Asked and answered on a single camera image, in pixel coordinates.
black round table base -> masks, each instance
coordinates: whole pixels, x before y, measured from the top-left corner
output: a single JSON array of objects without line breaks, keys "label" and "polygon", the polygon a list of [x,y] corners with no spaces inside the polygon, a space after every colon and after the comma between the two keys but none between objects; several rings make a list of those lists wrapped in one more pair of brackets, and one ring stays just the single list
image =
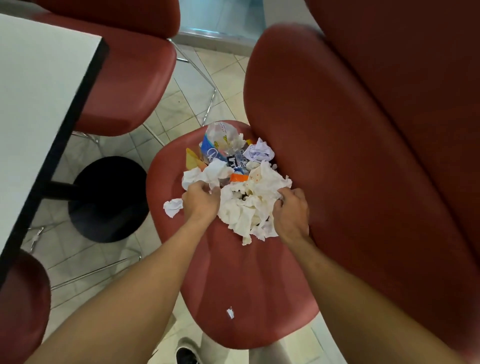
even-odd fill
[{"label": "black round table base", "polygon": [[125,157],[105,157],[88,165],[74,184],[88,197],[69,201],[75,228],[97,243],[112,243],[134,233],[148,215],[147,174]]}]

litter pile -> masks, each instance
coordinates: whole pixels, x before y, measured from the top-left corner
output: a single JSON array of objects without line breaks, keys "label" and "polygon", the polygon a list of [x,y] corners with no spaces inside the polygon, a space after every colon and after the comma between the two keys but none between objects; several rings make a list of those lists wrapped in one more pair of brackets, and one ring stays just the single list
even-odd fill
[{"label": "litter pile", "polygon": [[[233,125],[219,121],[208,126],[199,147],[201,157],[187,149],[182,187],[187,190],[197,181],[221,187],[218,217],[243,237],[243,245],[252,242],[251,234],[263,241],[278,236],[273,205],[281,197],[277,190],[291,187],[292,181],[270,164],[275,154],[267,143],[245,141]],[[167,201],[163,208],[172,218],[183,208],[182,199]]]}]

black table edge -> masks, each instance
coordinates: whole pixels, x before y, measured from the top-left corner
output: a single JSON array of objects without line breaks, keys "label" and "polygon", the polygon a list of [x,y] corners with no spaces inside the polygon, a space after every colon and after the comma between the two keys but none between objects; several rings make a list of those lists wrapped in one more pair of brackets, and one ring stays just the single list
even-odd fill
[{"label": "black table edge", "polygon": [[22,242],[42,200],[43,188],[46,183],[51,181],[55,173],[55,169],[60,162],[75,124],[82,114],[88,95],[95,84],[107,55],[108,45],[102,38],[0,255],[0,287],[5,281],[8,270],[19,254]]}]

table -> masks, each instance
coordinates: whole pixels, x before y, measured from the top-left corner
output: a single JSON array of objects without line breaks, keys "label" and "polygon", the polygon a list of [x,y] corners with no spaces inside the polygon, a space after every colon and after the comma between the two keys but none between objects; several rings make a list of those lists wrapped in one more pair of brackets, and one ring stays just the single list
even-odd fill
[{"label": "table", "polygon": [[107,56],[95,35],[0,14],[0,285]]}]

black sneaker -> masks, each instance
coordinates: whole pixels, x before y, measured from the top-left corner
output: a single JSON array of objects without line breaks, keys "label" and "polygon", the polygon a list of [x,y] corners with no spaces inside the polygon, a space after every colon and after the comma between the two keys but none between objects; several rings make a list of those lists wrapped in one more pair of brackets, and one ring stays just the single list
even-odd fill
[{"label": "black sneaker", "polygon": [[175,356],[177,364],[203,364],[197,346],[187,338],[179,341]]}]

